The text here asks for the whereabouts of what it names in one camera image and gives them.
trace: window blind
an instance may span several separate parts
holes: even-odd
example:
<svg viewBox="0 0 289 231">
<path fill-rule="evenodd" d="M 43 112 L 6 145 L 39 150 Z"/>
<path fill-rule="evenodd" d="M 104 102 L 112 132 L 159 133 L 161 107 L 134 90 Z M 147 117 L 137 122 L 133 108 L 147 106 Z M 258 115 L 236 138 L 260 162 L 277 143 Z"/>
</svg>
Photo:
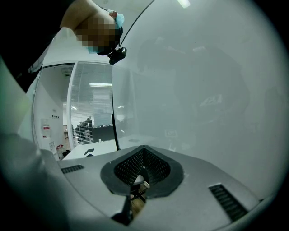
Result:
<svg viewBox="0 0 289 231">
<path fill-rule="evenodd" d="M 97 142 L 93 140 L 93 128 L 112 126 L 111 66 L 77 63 L 70 102 L 75 147 Z"/>
</svg>

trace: air vent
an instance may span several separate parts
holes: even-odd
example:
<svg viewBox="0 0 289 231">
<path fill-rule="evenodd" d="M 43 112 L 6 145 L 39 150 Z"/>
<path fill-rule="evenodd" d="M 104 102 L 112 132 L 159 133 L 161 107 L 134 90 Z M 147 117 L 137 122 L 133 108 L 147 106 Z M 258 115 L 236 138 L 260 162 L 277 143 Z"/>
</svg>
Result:
<svg viewBox="0 0 289 231">
<path fill-rule="evenodd" d="M 247 213 L 244 207 L 221 184 L 213 185 L 209 189 L 233 222 Z"/>
<path fill-rule="evenodd" d="M 75 166 L 71 166 L 71 167 L 67 167 L 67 168 L 62 168 L 61 171 L 63 172 L 63 174 L 65 173 L 69 173 L 69 172 L 73 172 L 73 171 L 77 171 L 80 169 L 83 169 L 84 167 L 82 165 L 75 165 Z"/>
</svg>

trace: ceiling light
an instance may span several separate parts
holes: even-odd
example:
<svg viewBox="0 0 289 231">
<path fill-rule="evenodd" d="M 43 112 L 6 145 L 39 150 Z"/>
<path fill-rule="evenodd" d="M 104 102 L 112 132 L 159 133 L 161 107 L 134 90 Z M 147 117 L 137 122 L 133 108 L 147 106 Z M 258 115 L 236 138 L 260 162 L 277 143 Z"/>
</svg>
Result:
<svg viewBox="0 0 289 231">
<path fill-rule="evenodd" d="M 89 83 L 91 87 L 104 87 L 104 88 L 111 88 L 111 83 Z"/>
<path fill-rule="evenodd" d="M 177 1 L 179 2 L 179 4 L 181 4 L 181 6 L 182 6 L 183 8 L 187 8 L 188 6 L 191 5 L 190 2 L 189 2 L 189 0 L 177 0 Z"/>
</svg>

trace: ventilation grille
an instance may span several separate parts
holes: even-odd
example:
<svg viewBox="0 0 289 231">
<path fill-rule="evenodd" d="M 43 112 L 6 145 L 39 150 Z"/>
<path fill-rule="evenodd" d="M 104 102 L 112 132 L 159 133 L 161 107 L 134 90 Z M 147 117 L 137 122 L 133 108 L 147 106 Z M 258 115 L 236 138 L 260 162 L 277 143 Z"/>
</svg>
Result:
<svg viewBox="0 0 289 231">
<path fill-rule="evenodd" d="M 221 184 L 211 186 L 209 189 L 233 222 L 247 213 L 244 207 Z"/>
<path fill-rule="evenodd" d="M 73 172 L 73 171 L 77 171 L 80 169 L 83 169 L 84 167 L 82 165 L 75 165 L 75 166 L 71 166 L 71 167 L 67 167 L 67 168 L 62 168 L 61 171 L 63 172 L 63 174 L 65 173 L 69 173 L 69 172 Z"/>
<path fill-rule="evenodd" d="M 145 150 L 144 157 L 144 165 L 149 175 L 150 186 L 164 180 L 170 174 L 169 165 L 149 150 Z"/>
<path fill-rule="evenodd" d="M 134 154 L 124 162 L 118 164 L 115 169 L 115 175 L 125 184 L 132 186 L 144 166 L 144 150 Z"/>
</svg>

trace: horizontal blinds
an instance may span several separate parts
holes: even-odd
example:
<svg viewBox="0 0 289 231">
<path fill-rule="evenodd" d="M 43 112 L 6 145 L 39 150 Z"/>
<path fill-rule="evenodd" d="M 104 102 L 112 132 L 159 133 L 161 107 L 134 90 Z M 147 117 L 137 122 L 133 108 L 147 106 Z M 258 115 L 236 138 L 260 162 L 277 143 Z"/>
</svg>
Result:
<svg viewBox="0 0 289 231">
<path fill-rule="evenodd" d="M 74 144 L 94 143 L 92 128 L 112 125 L 112 69 L 110 65 L 77 63 L 71 88 Z"/>
</svg>

